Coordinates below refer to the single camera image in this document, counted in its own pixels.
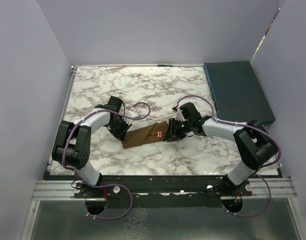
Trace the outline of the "copper iridescent fork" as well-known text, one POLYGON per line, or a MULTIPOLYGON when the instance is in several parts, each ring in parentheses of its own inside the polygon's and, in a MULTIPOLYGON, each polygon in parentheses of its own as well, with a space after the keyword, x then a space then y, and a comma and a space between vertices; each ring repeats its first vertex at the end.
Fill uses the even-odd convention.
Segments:
POLYGON ((164 138, 166 136, 166 131, 157 131, 155 133, 149 133, 147 134, 149 137, 157 137, 157 138, 164 138))

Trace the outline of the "brown cloth napkin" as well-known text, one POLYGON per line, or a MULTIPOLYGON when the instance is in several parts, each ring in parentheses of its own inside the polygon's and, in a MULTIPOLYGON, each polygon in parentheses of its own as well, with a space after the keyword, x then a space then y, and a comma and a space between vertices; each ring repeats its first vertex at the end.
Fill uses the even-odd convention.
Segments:
POLYGON ((155 136, 147 136, 158 131, 167 131, 168 124, 166 121, 155 123, 146 127, 142 127, 136 130, 132 130, 126 133, 124 140, 122 141, 123 148, 128 149, 132 147, 138 147, 141 145, 152 144, 163 141, 164 138, 158 138, 155 136))

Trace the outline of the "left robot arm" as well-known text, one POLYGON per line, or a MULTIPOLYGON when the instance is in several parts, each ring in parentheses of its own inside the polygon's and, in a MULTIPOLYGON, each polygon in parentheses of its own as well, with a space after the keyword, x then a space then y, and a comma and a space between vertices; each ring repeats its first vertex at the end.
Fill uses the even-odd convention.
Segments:
POLYGON ((59 124, 52 160, 73 171, 77 178, 87 184, 86 192, 94 198, 102 194, 103 185, 100 183, 102 174, 89 162, 91 135, 99 128, 106 127, 113 137, 122 140, 131 126, 119 113, 124 107, 120 98, 112 96, 107 104, 96 106, 80 120, 64 120, 59 124))

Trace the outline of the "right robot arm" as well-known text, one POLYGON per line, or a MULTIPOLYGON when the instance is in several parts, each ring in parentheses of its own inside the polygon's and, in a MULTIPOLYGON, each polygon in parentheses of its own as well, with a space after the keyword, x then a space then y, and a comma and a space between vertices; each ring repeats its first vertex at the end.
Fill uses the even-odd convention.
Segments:
POLYGON ((220 120, 214 114, 202 117, 191 102, 176 105, 172 110, 176 117, 169 119, 165 142, 183 140, 191 132, 236 144, 241 160, 223 178, 222 189, 227 195, 235 195, 249 177, 269 166, 268 161, 273 156, 281 155, 279 146, 259 121, 231 122, 220 120))

